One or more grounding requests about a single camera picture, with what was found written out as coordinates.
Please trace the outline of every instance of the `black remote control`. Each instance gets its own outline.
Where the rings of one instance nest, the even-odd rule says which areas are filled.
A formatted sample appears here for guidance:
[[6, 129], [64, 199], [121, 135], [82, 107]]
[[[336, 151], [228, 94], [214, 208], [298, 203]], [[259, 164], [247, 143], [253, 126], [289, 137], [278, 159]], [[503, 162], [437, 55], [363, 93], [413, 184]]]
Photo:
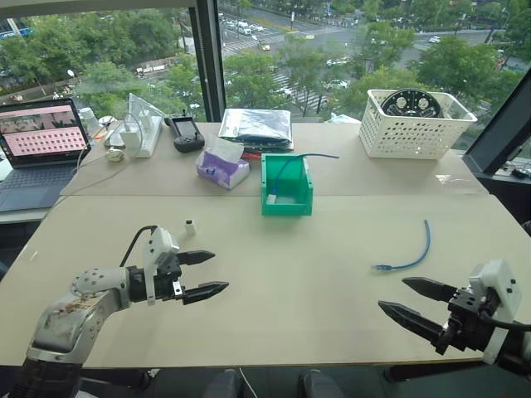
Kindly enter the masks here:
[[164, 118], [164, 122], [175, 133], [176, 138], [173, 146], [180, 153], [197, 151], [205, 146], [205, 138], [199, 132], [191, 116], [170, 114]]

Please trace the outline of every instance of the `laptop keyboard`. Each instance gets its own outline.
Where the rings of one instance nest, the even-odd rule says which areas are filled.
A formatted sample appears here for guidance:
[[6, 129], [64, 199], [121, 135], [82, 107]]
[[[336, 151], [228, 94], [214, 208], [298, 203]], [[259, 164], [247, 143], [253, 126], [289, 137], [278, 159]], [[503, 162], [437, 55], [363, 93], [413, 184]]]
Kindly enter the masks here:
[[39, 167], [24, 170], [13, 170], [0, 184], [1, 189], [24, 187], [49, 187], [68, 183], [74, 173], [72, 167]]

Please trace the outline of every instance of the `purple tissue box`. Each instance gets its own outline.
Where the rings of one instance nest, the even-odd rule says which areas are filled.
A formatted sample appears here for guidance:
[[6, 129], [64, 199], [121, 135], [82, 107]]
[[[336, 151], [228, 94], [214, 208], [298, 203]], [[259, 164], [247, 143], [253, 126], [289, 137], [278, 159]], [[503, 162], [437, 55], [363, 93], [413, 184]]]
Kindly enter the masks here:
[[196, 161], [197, 174], [205, 177], [225, 189], [232, 189], [249, 174], [249, 162], [239, 160], [227, 162], [207, 151], [199, 155]]

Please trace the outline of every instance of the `black cable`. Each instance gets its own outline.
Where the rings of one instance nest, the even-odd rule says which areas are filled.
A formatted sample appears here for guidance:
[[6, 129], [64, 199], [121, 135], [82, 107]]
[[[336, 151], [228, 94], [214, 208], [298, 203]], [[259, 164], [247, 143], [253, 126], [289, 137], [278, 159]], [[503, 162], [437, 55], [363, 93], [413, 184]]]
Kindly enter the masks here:
[[133, 241], [131, 242], [131, 244], [129, 245], [129, 248], [125, 252], [125, 255], [124, 255], [124, 258], [122, 259], [122, 262], [119, 263], [120, 267], [123, 267], [125, 265], [125, 261], [127, 261], [127, 259], [129, 258], [129, 255], [131, 254], [131, 250], [134, 248], [134, 244], [136, 243], [136, 241], [138, 240], [138, 238], [140, 237], [142, 232], [150, 230], [151, 233], [153, 234], [156, 229], [157, 229], [157, 226], [143, 226], [142, 228], [140, 228], [137, 231], [136, 235], [133, 238]]
[[515, 332], [531, 332], [531, 325], [529, 324], [497, 321], [496, 319], [491, 318], [487, 312], [480, 313], [480, 320], [487, 325], [496, 326], [497, 328], [507, 329]]

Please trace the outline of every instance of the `white plastic basket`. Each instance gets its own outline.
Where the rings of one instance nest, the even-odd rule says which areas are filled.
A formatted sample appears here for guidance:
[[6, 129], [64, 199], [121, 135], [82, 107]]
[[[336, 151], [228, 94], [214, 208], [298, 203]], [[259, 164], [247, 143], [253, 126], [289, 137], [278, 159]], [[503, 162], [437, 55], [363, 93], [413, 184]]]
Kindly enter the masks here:
[[369, 90], [360, 138], [371, 158], [440, 159], [477, 118], [454, 96], [430, 93], [443, 118], [389, 116], [381, 103], [395, 90]]

